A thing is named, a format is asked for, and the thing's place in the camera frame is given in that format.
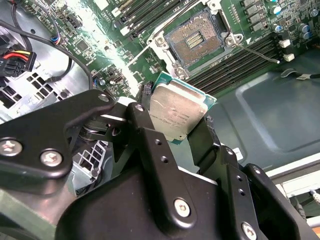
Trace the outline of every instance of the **white connector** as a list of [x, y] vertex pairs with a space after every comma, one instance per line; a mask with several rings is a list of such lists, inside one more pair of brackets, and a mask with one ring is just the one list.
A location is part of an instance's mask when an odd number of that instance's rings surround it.
[[283, 49], [285, 49], [286, 47], [289, 47], [289, 46], [291, 45], [290, 39], [280, 40], [280, 41], [279, 41], [279, 45], [280, 45], [280, 47], [282, 47]]
[[293, 53], [291, 54], [285, 54], [283, 55], [284, 60], [287, 62], [291, 62], [293, 59], [295, 59], [295, 55]]

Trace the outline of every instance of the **capacitor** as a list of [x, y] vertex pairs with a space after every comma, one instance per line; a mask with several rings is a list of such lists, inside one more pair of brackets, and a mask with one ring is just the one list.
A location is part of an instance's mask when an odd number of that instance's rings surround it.
[[304, 39], [304, 40], [308, 40], [309, 38], [311, 38], [311, 32], [305, 32], [305, 33], [301, 33], [300, 34], [300, 38]]
[[313, 9], [313, 10], [310, 12], [310, 16], [311, 16], [312, 18], [318, 16], [318, 14], [319, 14], [319, 11], [318, 11], [317, 9]]
[[305, 34], [310, 30], [310, 27], [307, 24], [301, 23], [298, 27], [298, 30]]
[[272, 30], [275, 32], [275, 33], [279, 33], [281, 31], [282, 27], [279, 26], [278, 24], [273, 24], [272, 25]]
[[271, 14], [279, 14], [281, 12], [282, 8], [280, 6], [273, 6], [270, 8], [270, 13]]

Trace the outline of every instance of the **yellow wire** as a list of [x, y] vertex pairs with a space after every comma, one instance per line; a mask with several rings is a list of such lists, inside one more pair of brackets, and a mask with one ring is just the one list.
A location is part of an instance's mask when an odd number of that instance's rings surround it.
[[28, 51], [14, 51], [14, 53], [30, 55], [30, 52]]

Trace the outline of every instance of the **metal panel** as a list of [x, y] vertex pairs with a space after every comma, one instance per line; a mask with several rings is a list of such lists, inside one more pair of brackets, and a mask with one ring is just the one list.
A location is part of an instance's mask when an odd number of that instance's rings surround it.
[[[319, 51], [297, 57], [285, 68], [320, 72]], [[241, 164], [269, 171], [320, 149], [320, 82], [266, 73], [222, 96], [209, 111], [221, 142], [239, 148]]]

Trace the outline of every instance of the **chip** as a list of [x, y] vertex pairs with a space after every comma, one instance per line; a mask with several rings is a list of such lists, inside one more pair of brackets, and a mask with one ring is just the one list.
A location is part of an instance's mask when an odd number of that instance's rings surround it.
[[219, 26], [223, 24], [206, 8], [164, 36], [183, 68], [224, 47]]
[[77, 45], [76, 47], [81, 51], [85, 51], [89, 48], [89, 46], [86, 44], [86, 42], [84, 40], [81, 40]]
[[300, 5], [303, 5], [303, 4], [307, 3], [307, 2], [308, 2], [308, 0], [300, 0]]

